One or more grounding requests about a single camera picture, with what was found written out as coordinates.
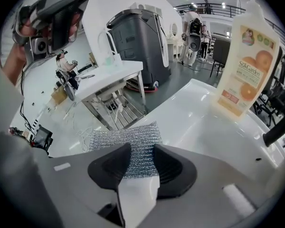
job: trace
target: black holder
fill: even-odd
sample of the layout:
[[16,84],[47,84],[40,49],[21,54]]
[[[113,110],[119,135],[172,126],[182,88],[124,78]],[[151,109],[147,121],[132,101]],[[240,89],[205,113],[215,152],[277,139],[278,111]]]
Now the black holder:
[[285,134],[285,115],[279,123],[263,135],[264,143],[269,147]]
[[[131,146],[121,148],[93,161],[88,167],[91,179],[101,188],[118,192],[118,185],[130,164]],[[183,195],[195,182],[197,170],[188,159],[154,145],[154,165],[160,176],[161,186],[157,199],[170,199]]]

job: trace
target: white cloth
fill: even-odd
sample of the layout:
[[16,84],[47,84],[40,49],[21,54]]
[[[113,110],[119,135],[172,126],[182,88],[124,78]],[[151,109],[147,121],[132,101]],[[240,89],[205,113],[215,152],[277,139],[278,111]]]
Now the white cloth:
[[67,67],[71,67],[71,65],[69,65],[69,63],[67,62],[67,60],[65,58],[61,58],[59,61],[57,61],[57,70],[58,71],[62,71],[67,73],[69,70],[67,69]]

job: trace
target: wire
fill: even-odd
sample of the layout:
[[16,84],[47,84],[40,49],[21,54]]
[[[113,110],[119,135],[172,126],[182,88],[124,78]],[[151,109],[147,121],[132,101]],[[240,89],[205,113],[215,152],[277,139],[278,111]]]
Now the wire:
[[[23,83],[24,83],[24,71],[22,70],[22,73],[21,73],[21,80],[20,80],[20,90],[21,90],[21,94],[24,96],[24,94],[23,94]],[[27,119],[27,118],[25,117],[25,115],[24,115],[23,105],[24,105],[24,101],[21,103],[21,107],[20,107],[19,113],[20,113],[20,115],[23,117],[23,119],[24,119],[24,121],[25,121],[24,126],[25,126],[29,131],[31,131],[34,136],[36,136],[36,135],[34,134],[34,130],[33,130],[32,126],[31,126],[31,124],[29,123],[28,119]]]
[[69,109],[66,111],[66,114],[68,114],[68,112],[71,110],[72,106],[73,106],[73,108],[75,108],[75,106],[77,106],[78,103],[79,103],[79,101],[78,102],[73,102],[71,104],[71,106],[69,107]]
[[[200,70],[194,70],[193,68],[191,68],[191,67],[189,67],[189,66],[186,66],[186,65],[184,65],[184,67],[187,67],[188,69],[191,69],[192,71],[195,71],[195,72],[200,72]],[[208,69],[208,68],[203,68],[203,67],[201,67],[201,69],[211,71],[211,69]]]
[[86,133],[86,131],[90,128],[93,128],[93,127],[88,127],[87,129],[85,129],[82,133],[79,133],[80,131],[82,130],[79,130],[76,135],[80,136],[82,138],[82,144],[81,144],[81,148],[82,148],[82,151],[83,152],[87,152],[89,150],[89,147],[85,144],[85,141],[86,141],[86,138],[87,137],[92,137],[92,134],[91,132],[90,133],[87,133],[86,136],[84,136],[84,134]]

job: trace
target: orange illustration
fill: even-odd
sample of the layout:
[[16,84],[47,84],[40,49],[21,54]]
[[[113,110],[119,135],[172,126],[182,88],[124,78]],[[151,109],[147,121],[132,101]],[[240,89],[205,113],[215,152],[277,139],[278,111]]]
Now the orange illustration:
[[255,89],[250,84],[244,83],[241,86],[241,96],[246,101],[252,101],[253,98],[257,95],[257,89]]
[[257,61],[252,57],[244,57],[242,60],[249,63],[250,65],[252,65],[254,67],[257,66]]
[[256,67],[268,72],[272,62],[272,55],[267,51],[259,51],[256,55]]

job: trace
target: white sink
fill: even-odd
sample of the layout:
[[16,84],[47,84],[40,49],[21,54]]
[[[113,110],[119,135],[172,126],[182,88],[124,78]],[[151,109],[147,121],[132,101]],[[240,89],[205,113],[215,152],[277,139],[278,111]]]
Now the white sink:
[[251,111],[238,123],[215,112],[215,90],[192,79],[134,126],[156,121],[163,144],[218,158],[265,185],[285,151],[278,142],[265,146],[262,135],[269,129]]

